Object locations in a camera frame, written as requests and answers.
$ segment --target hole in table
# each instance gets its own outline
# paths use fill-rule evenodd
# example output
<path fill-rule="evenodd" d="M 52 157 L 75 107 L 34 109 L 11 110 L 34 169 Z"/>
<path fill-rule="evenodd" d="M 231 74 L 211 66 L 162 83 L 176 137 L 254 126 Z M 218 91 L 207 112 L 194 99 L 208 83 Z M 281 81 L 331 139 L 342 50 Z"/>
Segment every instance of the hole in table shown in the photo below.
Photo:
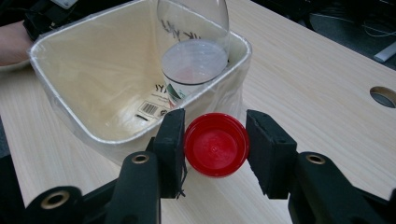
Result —
<path fill-rule="evenodd" d="M 395 91 L 388 89 L 386 87 L 372 87 L 370 89 L 370 95 L 379 104 L 390 108 L 396 108 Z"/>

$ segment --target red bottle cap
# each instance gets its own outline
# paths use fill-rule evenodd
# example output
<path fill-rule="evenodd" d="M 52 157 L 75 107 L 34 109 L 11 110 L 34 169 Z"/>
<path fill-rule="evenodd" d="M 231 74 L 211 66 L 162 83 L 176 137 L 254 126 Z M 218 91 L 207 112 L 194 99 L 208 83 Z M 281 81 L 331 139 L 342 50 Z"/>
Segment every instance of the red bottle cap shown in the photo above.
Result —
<path fill-rule="evenodd" d="M 247 158 L 248 133 L 229 115 L 205 114 L 187 128 L 184 150 L 195 170 L 211 177 L 224 177 L 239 169 Z"/>

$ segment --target light wood tabletop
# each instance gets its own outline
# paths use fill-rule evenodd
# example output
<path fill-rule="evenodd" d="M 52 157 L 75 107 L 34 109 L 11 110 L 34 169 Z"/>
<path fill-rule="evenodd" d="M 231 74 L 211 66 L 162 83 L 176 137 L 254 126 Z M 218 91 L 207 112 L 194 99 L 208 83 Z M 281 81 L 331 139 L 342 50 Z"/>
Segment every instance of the light wood tabletop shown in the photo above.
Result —
<path fill-rule="evenodd" d="M 396 72 L 248 0 L 228 0 L 231 29 L 253 48 L 243 110 L 272 116 L 298 143 L 334 161 L 356 187 L 388 199 L 396 187 Z M 120 167 L 78 140 L 53 112 L 30 66 L 0 73 L 0 115 L 27 205 L 41 192 L 86 194 Z M 225 178 L 190 170 L 187 197 L 162 200 L 163 223 L 291 223 L 287 201 L 262 195 L 248 163 Z"/>

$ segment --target black floor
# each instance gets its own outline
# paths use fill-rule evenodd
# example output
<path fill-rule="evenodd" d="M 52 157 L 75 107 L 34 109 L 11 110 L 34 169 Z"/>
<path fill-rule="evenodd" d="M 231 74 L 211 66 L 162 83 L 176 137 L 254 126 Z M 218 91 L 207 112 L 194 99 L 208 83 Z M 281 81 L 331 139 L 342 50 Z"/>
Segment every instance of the black floor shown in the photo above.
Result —
<path fill-rule="evenodd" d="M 0 159 L 7 155 L 9 155 L 9 149 L 8 149 L 6 135 L 3 129 L 3 122 L 0 117 Z"/>
<path fill-rule="evenodd" d="M 396 42 L 396 6 L 377 6 L 357 22 L 342 2 L 333 0 L 310 13 L 315 32 L 370 59 Z M 382 64 L 396 70 L 396 55 Z"/>

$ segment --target person's hand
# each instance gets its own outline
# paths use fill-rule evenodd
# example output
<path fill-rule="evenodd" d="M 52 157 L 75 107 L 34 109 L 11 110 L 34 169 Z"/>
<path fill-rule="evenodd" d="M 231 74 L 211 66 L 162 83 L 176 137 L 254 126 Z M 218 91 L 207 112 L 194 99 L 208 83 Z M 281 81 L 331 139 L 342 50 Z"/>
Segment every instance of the person's hand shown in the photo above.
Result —
<path fill-rule="evenodd" d="M 33 42 L 29 38 L 23 21 L 0 27 L 0 66 L 20 63 L 29 59 L 27 50 Z"/>

